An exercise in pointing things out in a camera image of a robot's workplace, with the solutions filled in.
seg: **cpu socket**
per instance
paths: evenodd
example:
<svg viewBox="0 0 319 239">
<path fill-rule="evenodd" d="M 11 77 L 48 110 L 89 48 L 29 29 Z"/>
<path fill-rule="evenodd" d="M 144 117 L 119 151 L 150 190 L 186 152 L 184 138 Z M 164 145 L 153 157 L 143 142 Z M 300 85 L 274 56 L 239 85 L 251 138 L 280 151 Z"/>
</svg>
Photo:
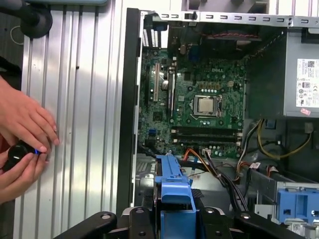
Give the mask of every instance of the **cpu socket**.
<svg viewBox="0 0 319 239">
<path fill-rule="evenodd" d="M 192 106 L 194 116 L 219 117 L 221 96 L 195 96 Z"/>
</svg>

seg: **ram slot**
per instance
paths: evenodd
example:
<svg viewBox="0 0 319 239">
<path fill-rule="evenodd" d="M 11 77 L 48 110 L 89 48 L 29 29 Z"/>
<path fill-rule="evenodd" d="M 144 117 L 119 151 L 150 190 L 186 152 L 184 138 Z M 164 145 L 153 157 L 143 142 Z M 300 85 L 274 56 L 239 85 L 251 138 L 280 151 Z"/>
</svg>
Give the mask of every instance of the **ram slot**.
<svg viewBox="0 0 319 239">
<path fill-rule="evenodd" d="M 236 143 L 236 129 L 208 128 L 208 127 L 182 127 L 171 128 L 173 143 L 194 144 L 194 143 Z"/>
<path fill-rule="evenodd" d="M 154 102 L 159 100 L 159 86 L 160 86 L 160 63 L 155 64 L 155 78 L 154 78 Z"/>
</svg>

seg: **power supply label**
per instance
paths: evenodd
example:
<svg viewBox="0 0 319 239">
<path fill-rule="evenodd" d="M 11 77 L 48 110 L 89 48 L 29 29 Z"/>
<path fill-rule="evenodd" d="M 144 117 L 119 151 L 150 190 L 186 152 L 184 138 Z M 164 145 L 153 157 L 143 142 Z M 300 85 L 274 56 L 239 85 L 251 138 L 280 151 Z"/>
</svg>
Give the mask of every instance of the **power supply label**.
<svg viewBox="0 0 319 239">
<path fill-rule="evenodd" d="M 296 106 L 319 108 L 319 60 L 298 59 Z"/>
</svg>

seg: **motherboard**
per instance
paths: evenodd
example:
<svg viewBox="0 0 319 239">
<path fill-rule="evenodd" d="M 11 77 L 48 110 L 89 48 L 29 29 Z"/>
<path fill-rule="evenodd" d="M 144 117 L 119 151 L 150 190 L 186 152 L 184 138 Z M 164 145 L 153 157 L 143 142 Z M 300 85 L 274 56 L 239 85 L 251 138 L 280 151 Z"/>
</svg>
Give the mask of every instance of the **motherboard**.
<svg viewBox="0 0 319 239">
<path fill-rule="evenodd" d="M 142 54 L 138 141 L 162 153 L 187 148 L 238 158 L 243 128 L 245 60 Z"/>
</svg>

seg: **white cable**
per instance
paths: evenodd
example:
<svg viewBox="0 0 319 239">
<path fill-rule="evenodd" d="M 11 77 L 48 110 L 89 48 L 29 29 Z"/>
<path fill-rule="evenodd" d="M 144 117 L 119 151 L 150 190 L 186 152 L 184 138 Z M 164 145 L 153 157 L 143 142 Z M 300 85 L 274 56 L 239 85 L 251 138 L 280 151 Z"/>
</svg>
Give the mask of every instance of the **white cable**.
<svg viewBox="0 0 319 239">
<path fill-rule="evenodd" d="M 17 42 L 16 40 L 14 40 L 13 36 L 12 36 L 12 32 L 16 29 L 20 28 L 20 26 L 14 26 L 11 31 L 10 31 L 10 38 L 11 38 L 11 41 L 13 41 L 15 44 L 19 45 L 19 46 L 23 46 L 23 42 L 20 43 L 20 42 Z"/>
</svg>

